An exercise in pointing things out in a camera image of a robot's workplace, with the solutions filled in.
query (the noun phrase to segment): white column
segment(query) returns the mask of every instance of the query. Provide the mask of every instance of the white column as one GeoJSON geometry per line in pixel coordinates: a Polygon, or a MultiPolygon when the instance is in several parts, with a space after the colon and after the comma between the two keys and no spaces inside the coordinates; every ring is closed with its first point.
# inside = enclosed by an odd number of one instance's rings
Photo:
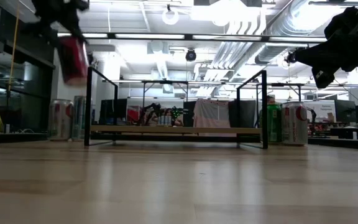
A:
{"type": "MultiPolygon", "coordinates": [[[[120,64],[118,58],[114,54],[101,57],[99,60],[98,70],[110,80],[119,80],[120,64]]],[[[95,104],[95,121],[99,121],[101,101],[114,99],[114,86],[108,82],[102,82],[102,78],[97,78],[97,91],[95,104]]]]}

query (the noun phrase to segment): white can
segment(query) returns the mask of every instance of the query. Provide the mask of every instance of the white can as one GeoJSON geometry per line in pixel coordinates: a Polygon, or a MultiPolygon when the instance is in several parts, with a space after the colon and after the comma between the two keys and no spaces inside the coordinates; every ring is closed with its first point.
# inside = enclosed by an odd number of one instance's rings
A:
{"type": "Polygon", "coordinates": [[[71,100],[52,100],[49,106],[49,140],[66,141],[71,137],[71,117],[73,102],[71,100]]]}
{"type": "Polygon", "coordinates": [[[5,133],[9,134],[11,132],[11,125],[10,124],[5,124],[5,133]]]}
{"type": "Polygon", "coordinates": [[[282,140],[284,144],[297,146],[308,143],[308,111],[303,102],[283,104],[282,140]]]}

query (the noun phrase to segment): wooden board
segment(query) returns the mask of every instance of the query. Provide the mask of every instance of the wooden board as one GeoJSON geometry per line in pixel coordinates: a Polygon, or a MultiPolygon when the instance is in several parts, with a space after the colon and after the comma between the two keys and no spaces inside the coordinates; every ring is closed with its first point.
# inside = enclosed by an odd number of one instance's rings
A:
{"type": "Polygon", "coordinates": [[[259,128],[191,128],[191,127],[112,126],[112,125],[92,125],[91,131],[111,131],[111,132],[128,132],[128,133],[260,134],[259,128]]]}
{"type": "Polygon", "coordinates": [[[196,133],[121,133],[121,135],[132,135],[132,136],[197,136],[196,133]]]}

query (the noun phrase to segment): diet coke can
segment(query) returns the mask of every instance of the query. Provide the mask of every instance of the diet coke can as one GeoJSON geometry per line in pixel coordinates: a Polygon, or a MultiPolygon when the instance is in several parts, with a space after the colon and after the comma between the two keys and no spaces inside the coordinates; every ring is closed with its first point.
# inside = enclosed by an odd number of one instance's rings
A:
{"type": "Polygon", "coordinates": [[[303,146],[308,143],[308,111],[303,102],[282,105],[282,141],[284,144],[303,146]]]}

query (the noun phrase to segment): security camera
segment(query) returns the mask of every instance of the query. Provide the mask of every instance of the security camera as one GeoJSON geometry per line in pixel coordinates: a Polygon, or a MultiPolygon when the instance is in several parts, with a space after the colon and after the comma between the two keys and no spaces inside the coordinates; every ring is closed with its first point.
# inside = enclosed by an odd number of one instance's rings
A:
{"type": "Polygon", "coordinates": [[[197,58],[196,52],[194,49],[188,49],[186,54],[186,61],[194,62],[197,58]]]}

